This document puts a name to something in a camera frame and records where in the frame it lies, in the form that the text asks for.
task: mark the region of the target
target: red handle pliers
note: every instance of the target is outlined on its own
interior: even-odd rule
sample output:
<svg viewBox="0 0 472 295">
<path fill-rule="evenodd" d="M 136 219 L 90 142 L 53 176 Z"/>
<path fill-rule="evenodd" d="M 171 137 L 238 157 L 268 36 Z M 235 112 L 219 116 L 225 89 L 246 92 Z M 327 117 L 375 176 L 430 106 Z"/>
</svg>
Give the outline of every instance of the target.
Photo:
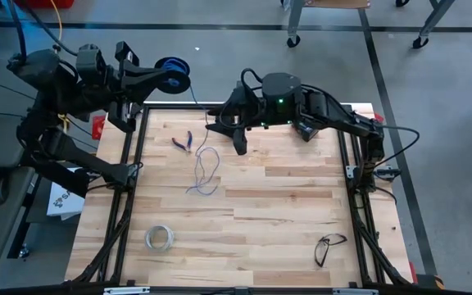
<svg viewBox="0 0 472 295">
<path fill-rule="evenodd" d="M 190 146 L 193 145 L 193 133 L 190 132 L 190 131 L 187 131 L 187 134 L 188 134 L 188 141 L 187 141 L 187 147 L 185 147 L 183 144 L 181 143 L 178 143 L 178 141 L 176 140 L 176 138 L 172 138 L 172 143 L 178 147 L 178 148 L 181 148 L 182 150 L 190 153 L 191 150 L 190 150 Z"/>
</svg>

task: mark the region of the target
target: gray floor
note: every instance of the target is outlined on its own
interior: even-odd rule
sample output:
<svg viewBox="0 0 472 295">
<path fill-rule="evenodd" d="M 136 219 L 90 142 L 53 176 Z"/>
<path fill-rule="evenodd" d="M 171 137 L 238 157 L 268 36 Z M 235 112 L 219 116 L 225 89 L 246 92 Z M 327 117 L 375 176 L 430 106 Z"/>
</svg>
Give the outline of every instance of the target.
<svg viewBox="0 0 472 295">
<path fill-rule="evenodd" d="M 421 26 L 430 11 L 425 0 L 412 1 L 401 10 L 393 1 L 379 0 L 373 2 L 367 16 L 371 25 Z M 40 15 L 54 21 L 51 11 Z M 223 25 L 276 25 L 288 20 L 276 0 L 87 0 L 76 1 L 62 17 L 65 22 Z M 360 25 L 360 20 L 354 10 L 305 9 L 301 24 Z M 456 1 L 440 25 L 472 26 L 472 1 Z M 46 34 L 29 25 L 25 34 L 30 52 L 52 44 Z M 251 66 L 262 75 L 290 72 L 304 83 L 328 90 L 341 102 L 371 102 L 384 115 L 363 33 L 299 34 L 302 42 L 294 49 L 285 46 L 284 31 L 65 29 L 63 39 L 71 48 L 97 44 L 112 64 L 116 63 L 115 44 L 121 40 L 127 41 L 147 66 L 161 57 L 182 57 L 192 68 L 198 100 L 224 101 L 241 69 Z M 406 152 L 406 158 L 438 273 L 449 289 L 472 291 L 472 34 L 431 34 L 429 45 L 420 51 L 410 50 L 416 34 L 373 35 L 396 122 L 421 132 L 421 140 Z M 16 50 L 15 30 L 0 29 L 0 57 L 6 59 Z M 5 71 L 3 61 L 0 71 Z M 11 75 L 0 74 L 0 83 L 26 89 Z M 150 99 L 190 101 L 191 97 L 189 93 L 154 93 Z M 89 130 L 88 125 L 81 125 Z M 88 140 L 83 133 L 74 136 Z M 404 144 L 412 140 L 409 134 L 400 136 Z M 386 144 L 389 154 L 390 140 Z M 410 212 L 399 181 L 394 191 L 410 260 L 421 272 Z M 0 288 L 62 281 L 74 234 L 64 230 L 59 234 L 41 226 L 33 229 L 30 242 L 37 245 L 34 248 L 44 248 L 37 258 L 32 256 L 24 263 L 2 260 L 0 278 L 18 266 L 23 271 L 7 284 L 0 279 Z"/>
</svg>

